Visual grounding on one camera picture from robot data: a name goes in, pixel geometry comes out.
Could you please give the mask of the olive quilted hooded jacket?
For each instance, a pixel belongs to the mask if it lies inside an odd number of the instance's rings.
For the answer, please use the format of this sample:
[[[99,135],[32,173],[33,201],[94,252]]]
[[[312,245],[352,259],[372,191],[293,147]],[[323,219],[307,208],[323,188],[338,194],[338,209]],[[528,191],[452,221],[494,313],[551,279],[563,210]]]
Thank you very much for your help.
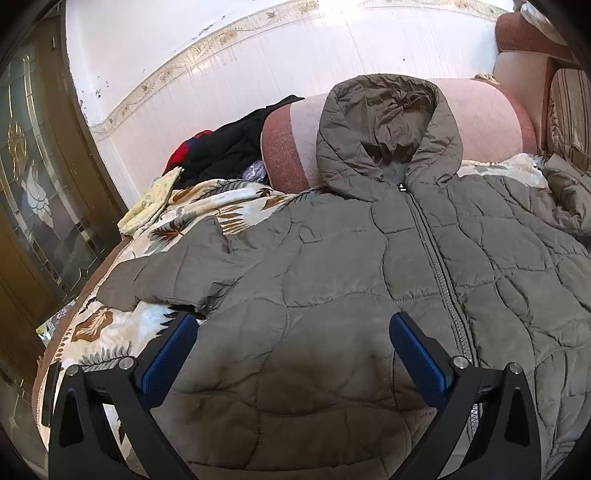
[[[552,157],[534,189],[460,176],[462,156],[435,84],[356,77],[322,109],[324,189],[114,268],[102,304],[205,319],[155,413],[198,477],[393,474],[434,416],[389,338],[400,311],[478,366],[521,364],[559,469],[590,420],[590,167]]]

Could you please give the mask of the leaf-patterned bed blanket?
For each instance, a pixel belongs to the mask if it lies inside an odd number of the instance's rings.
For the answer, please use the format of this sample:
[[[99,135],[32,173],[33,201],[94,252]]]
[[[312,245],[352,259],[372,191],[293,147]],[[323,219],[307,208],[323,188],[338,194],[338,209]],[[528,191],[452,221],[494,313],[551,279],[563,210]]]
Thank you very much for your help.
[[[453,354],[520,363],[543,456],[554,410],[538,379],[562,297],[552,230],[506,178],[460,177],[430,153],[396,182],[368,158],[322,156],[325,192],[224,235],[198,222],[119,264],[99,299],[193,308],[197,344],[156,419],[205,479],[381,479],[427,429],[388,330],[409,313]]]

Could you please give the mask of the wooden stained-glass door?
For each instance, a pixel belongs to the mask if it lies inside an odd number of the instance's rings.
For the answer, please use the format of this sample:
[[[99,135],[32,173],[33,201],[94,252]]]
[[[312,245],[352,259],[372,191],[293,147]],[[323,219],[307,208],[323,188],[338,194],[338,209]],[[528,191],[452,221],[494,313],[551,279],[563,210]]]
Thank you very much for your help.
[[[66,5],[3,26],[1,58],[1,451],[36,479],[48,455],[33,414],[38,328],[118,243],[123,202],[75,99]]]

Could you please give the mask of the yellow floral cloth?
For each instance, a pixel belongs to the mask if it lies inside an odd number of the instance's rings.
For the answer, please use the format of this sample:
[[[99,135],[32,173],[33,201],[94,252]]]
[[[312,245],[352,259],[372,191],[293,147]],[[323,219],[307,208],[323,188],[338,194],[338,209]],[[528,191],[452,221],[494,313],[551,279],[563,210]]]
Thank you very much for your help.
[[[175,167],[156,179],[117,223],[122,237],[137,237],[151,225],[167,205],[173,184],[182,171]]]

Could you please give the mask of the red garment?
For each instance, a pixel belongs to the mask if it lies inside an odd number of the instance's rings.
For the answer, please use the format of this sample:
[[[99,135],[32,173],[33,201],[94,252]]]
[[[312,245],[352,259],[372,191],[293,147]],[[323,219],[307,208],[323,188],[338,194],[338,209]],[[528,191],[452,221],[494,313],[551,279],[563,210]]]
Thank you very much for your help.
[[[176,148],[176,150],[174,150],[174,152],[170,155],[169,160],[167,161],[166,166],[164,168],[163,175],[167,174],[169,171],[173,170],[174,168],[179,166],[184,161],[185,156],[187,155],[188,151],[190,150],[191,147],[194,146],[194,144],[197,142],[197,140],[199,138],[204,137],[204,136],[208,136],[211,134],[212,134],[211,130],[204,130],[204,131],[198,132],[197,134],[195,134],[192,137],[183,141],[183,143],[181,143]]]

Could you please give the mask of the pink cylindrical bolster pillow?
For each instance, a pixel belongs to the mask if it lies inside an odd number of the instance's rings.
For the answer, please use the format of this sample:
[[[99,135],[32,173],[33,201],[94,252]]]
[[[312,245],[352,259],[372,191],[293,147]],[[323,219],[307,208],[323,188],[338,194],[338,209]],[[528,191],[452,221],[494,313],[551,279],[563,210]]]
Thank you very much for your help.
[[[499,163],[538,151],[528,113],[506,89],[476,79],[437,79],[435,83],[456,119],[465,160]],[[325,100],[325,94],[304,98],[266,118],[260,148],[274,189],[298,193],[322,184],[315,155]]]

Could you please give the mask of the black garment pile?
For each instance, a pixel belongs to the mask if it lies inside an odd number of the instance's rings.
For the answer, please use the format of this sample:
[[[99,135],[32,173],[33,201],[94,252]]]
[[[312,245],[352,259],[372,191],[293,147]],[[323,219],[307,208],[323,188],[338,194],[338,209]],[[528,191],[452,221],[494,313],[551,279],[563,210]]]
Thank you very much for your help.
[[[177,166],[182,171],[173,188],[186,189],[212,179],[240,178],[250,165],[262,159],[260,135],[266,118],[277,109],[301,100],[296,95],[287,96],[199,138]]]

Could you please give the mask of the striped floral cushion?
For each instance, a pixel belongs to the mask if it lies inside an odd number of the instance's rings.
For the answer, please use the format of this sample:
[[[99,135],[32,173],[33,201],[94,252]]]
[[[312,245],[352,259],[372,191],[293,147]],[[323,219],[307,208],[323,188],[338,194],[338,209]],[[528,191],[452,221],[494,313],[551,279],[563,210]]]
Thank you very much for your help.
[[[552,79],[547,143],[578,170],[590,170],[590,80],[583,70],[559,69]]]

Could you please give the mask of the pink brown headboard cushion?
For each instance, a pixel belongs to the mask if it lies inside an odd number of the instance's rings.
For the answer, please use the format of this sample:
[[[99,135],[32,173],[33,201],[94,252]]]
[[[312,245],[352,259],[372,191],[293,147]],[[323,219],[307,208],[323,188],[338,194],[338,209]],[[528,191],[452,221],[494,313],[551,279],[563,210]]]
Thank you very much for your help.
[[[569,48],[549,40],[518,12],[499,16],[495,38],[499,55],[493,75],[526,122],[526,144],[544,151],[552,80],[560,69],[581,66]]]

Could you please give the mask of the cream cloth on headboard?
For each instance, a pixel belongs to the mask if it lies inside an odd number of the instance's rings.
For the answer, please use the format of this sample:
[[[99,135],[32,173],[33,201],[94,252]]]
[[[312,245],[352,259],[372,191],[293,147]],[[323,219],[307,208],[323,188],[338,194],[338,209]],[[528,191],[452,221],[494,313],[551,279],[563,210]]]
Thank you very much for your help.
[[[539,30],[549,40],[562,46],[567,45],[567,42],[560,35],[550,20],[532,3],[529,1],[524,2],[520,7],[517,8],[517,11],[521,13],[528,23]]]

